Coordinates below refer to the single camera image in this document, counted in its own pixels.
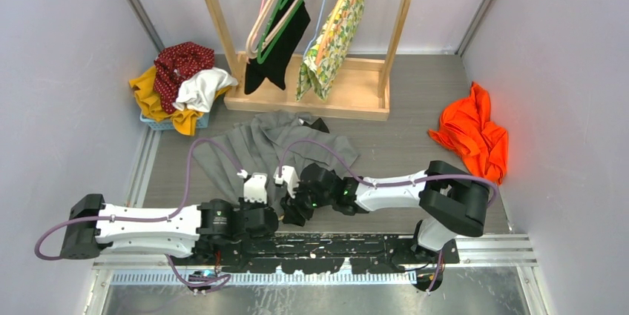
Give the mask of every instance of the laundry basket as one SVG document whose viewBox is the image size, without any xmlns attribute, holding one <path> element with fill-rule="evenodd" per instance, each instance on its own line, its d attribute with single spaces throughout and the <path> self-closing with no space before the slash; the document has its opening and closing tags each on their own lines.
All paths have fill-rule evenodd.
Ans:
<svg viewBox="0 0 629 315">
<path fill-rule="evenodd" d="M 155 131 L 164 131 L 164 130 L 174 130 L 175 127 L 173 125 L 173 122 L 170 119 L 166 119 L 166 120 L 162 120 L 160 122 L 157 122 L 153 119 L 149 119 L 147 117 L 144 117 L 144 115 L 140 114 L 139 115 L 139 120 L 141 122 L 144 122 L 145 124 L 147 124 L 150 128 L 152 128 Z M 208 127 L 208 122 L 210 121 L 210 114 L 209 113 L 204 113 L 203 116 L 199 117 L 197 119 L 197 128 L 206 128 Z"/>
</svg>

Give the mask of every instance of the gray cloth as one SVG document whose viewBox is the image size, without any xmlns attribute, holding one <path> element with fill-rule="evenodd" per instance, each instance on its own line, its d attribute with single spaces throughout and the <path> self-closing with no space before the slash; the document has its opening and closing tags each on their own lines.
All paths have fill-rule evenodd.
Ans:
<svg viewBox="0 0 629 315">
<path fill-rule="evenodd" d="M 261 113 L 250 122 L 235 124 L 233 130 L 212 137 L 240 160 L 249 174 L 266 173 L 269 178 L 267 191 L 271 198 L 269 204 L 278 213 L 283 212 L 280 207 L 281 196 L 270 193 L 273 188 L 273 174 L 280 164 L 284 150 L 292 142 L 298 139 L 313 139 L 321 142 L 342 156 L 348 165 L 352 165 L 358 158 L 358 152 L 349 143 L 347 137 L 302 126 L 300 119 L 308 123 L 314 121 L 309 113 L 296 114 L 286 111 Z M 195 148 L 194 158 L 214 185 L 223 192 L 225 199 L 237 205 L 238 199 L 243 197 L 243 180 L 236 175 L 236 168 L 223 152 L 205 143 Z M 338 175 L 346 172 L 342 164 L 330 152 L 308 142 L 291 147 L 284 164 L 294 167 L 299 175 L 313 162 L 321 167 L 334 169 Z"/>
</svg>

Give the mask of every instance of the white cloth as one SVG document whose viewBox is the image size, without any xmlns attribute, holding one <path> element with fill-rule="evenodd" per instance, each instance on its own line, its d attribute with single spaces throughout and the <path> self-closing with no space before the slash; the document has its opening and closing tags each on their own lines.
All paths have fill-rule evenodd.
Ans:
<svg viewBox="0 0 629 315">
<path fill-rule="evenodd" d="M 195 110 L 209 113 L 214 103 L 216 92 L 224 87 L 235 87 L 238 81 L 229 73 L 219 68 L 201 70 L 192 78 L 181 83 L 177 99 L 173 106 L 177 110 Z"/>
</svg>

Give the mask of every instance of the patterned garment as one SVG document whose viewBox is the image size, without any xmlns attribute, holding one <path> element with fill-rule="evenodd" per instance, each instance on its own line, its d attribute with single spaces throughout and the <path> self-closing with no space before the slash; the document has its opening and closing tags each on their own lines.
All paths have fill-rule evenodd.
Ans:
<svg viewBox="0 0 629 315">
<path fill-rule="evenodd" d="M 153 90 L 160 94 L 162 109 L 170 114 L 177 111 L 173 103 L 177 99 L 181 83 L 200 70 L 214 66 L 214 50 L 186 42 L 164 49 L 154 64 L 157 74 Z"/>
<path fill-rule="evenodd" d="M 329 35 L 329 42 L 322 52 L 322 58 L 317 64 L 319 46 L 323 39 L 323 33 L 330 24 L 331 18 L 328 15 L 326 23 L 321 27 L 321 32 L 317 40 L 304 55 L 303 62 L 299 69 L 299 79 L 297 81 L 296 99 L 300 101 L 303 95 L 312 87 L 314 93 L 323 101 L 328 99 L 332 82 L 334 81 L 340 65 L 347 55 L 349 45 L 358 29 L 358 24 L 363 17 L 365 10 L 365 0 L 343 0 L 343 3 L 332 24 L 336 26 L 334 32 Z"/>
</svg>

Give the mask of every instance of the mustard yellow garment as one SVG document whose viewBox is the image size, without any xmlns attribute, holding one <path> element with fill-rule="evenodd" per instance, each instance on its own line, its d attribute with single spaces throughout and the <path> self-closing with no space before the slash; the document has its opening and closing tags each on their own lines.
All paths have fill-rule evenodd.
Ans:
<svg viewBox="0 0 629 315">
<path fill-rule="evenodd" d="M 184 111 L 176 110 L 172 114 L 166 113 L 162 109 L 162 101 L 159 98 L 158 92 L 153 90 L 156 71 L 155 67 L 151 67 L 139 78 L 129 81 L 129 85 L 134 90 L 136 102 L 140 109 L 142 109 L 142 115 L 157 122 L 164 119 L 171 119 L 177 132 L 186 136 L 194 136 L 194 130 L 197 127 L 197 119 L 203 116 L 203 113 L 189 109 L 185 109 Z"/>
</svg>

